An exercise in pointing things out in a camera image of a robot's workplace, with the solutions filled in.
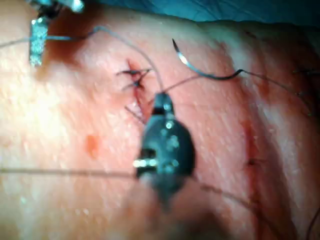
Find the skin surface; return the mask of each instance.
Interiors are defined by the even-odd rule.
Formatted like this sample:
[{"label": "skin surface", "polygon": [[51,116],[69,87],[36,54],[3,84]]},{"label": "skin surface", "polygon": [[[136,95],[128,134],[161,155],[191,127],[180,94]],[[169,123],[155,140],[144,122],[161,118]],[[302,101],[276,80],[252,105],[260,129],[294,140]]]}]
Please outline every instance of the skin surface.
[{"label": "skin surface", "polygon": [[[28,36],[35,12],[21,1],[4,0],[0,16],[4,43]],[[200,77],[169,91],[177,118],[195,142],[198,181],[250,203],[272,226],[192,181],[165,215],[148,185],[132,179],[6,174],[0,177],[0,238],[187,239],[209,232],[204,239],[306,239],[320,205],[320,134],[312,94],[319,76],[292,71],[320,69],[319,32],[257,22],[196,24],[93,6],[83,15],[63,13],[50,33],[78,36],[98,25],[145,51],[165,87],[195,75],[177,57],[173,38],[204,72],[226,76],[245,69],[295,93],[307,92],[309,108],[287,90],[245,73],[224,82]],[[27,44],[0,49],[1,167],[133,173],[144,126],[124,109],[139,110],[136,91],[122,90],[132,78],[116,73],[148,68],[146,60],[106,33],[82,42],[49,42],[46,49],[40,69],[29,66]],[[138,99],[148,117],[147,101],[159,85],[153,72],[142,84]],[[319,234],[318,219],[311,239]]]}]

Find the red mark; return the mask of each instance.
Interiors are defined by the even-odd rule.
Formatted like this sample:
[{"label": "red mark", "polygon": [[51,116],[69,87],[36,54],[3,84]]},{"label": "red mark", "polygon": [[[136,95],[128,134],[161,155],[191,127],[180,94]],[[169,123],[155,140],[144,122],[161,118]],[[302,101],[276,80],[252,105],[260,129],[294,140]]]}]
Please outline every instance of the red mark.
[{"label": "red mark", "polygon": [[85,138],[85,151],[93,159],[97,158],[98,147],[99,147],[98,137],[93,135],[87,135]]}]

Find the skin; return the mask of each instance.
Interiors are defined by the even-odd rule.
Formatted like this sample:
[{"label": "skin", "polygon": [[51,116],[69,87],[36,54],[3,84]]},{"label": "skin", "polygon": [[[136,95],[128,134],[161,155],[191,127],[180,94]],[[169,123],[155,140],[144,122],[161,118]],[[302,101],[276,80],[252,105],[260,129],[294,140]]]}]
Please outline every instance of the skin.
[{"label": "skin", "polygon": [[[20,1],[0,2],[0,42],[29,35],[35,12]],[[195,23],[128,9],[92,6],[65,12],[50,27],[77,36],[103,25],[134,42],[156,64],[164,86],[195,73],[177,57],[172,38],[204,72],[237,69],[262,74],[294,92],[308,92],[319,77],[292,74],[320,69],[320,36],[288,24]],[[28,46],[0,49],[0,165],[2,168],[99,169],[133,173],[144,126],[141,112],[159,91],[154,73],[145,91],[117,72],[148,68],[136,51],[106,33],[82,42],[49,42],[44,64],[28,63]],[[320,205],[320,141],[317,111],[285,89],[242,73],[219,82],[200,77],[169,92],[176,116],[193,136],[195,176],[164,214],[146,182],[123,178],[13,175],[0,177],[1,239],[306,239]],[[252,210],[215,186],[250,203]],[[320,234],[315,221],[311,239]]]}]

